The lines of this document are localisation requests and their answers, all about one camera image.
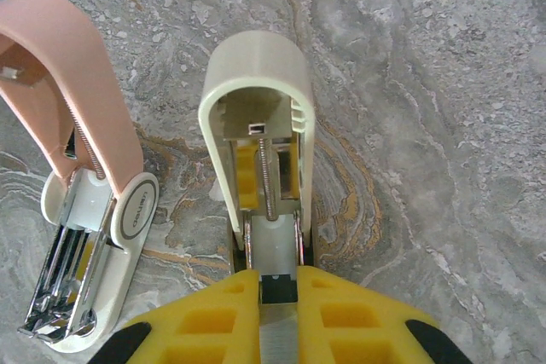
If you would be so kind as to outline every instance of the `stapler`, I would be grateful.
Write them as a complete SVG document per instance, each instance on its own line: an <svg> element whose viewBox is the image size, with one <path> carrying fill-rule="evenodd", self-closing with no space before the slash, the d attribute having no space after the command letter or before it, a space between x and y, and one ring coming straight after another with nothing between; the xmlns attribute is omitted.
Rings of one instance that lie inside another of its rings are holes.
<svg viewBox="0 0 546 364"><path fill-rule="evenodd" d="M19 332L60 352L115 325L159 198L99 32L67 0L0 3L0 94L53 171L57 226Z"/></svg>
<svg viewBox="0 0 546 364"><path fill-rule="evenodd" d="M225 40L209 60L199 124L229 213L232 273L260 272L262 303L295 302L296 267L315 264L317 237L315 109L301 51L271 32Z"/></svg>
<svg viewBox="0 0 546 364"><path fill-rule="evenodd" d="M305 58L243 32L212 53L200 127L232 275L129 321L88 364L472 364L428 314L320 270Z"/></svg>

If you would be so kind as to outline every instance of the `gray marble countertop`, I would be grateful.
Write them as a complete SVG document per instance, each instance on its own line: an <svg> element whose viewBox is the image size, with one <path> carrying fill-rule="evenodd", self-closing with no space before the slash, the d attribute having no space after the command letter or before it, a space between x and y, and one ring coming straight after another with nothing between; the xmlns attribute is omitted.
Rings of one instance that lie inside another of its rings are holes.
<svg viewBox="0 0 546 364"><path fill-rule="evenodd" d="M316 96L322 266L424 309L475 363L546 362L546 0L70 0L103 35L160 207L120 323L227 273L197 124L212 50L265 29ZM17 334L54 229L49 167L0 101L0 361L82 363Z"/></svg>

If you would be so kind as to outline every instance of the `stapler handle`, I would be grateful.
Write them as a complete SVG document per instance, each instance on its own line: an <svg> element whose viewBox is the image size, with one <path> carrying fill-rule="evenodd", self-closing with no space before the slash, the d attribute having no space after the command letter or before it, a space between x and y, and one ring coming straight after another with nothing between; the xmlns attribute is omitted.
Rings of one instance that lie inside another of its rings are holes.
<svg viewBox="0 0 546 364"><path fill-rule="evenodd" d="M90 19L72 3L0 2L0 72L3 69L21 75L13 81L0 75L0 96L65 184L82 162L90 162L85 149L79 150L78 161L64 155L73 119L116 198L142 172L140 142L106 47Z"/></svg>
<svg viewBox="0 0 546 364"><path fill-rule="evenodd" d="M421 311L316 268L298 269L299 363L472 364ZM320 302L303 305L307 298ZM258 364L256 300L258 273L243 270L139 315L88 364ZM353 311L346 315L344 306ZM363 306L370 308L366 315ZM314 354L315 343L326 346L320 355Z"/></svg>

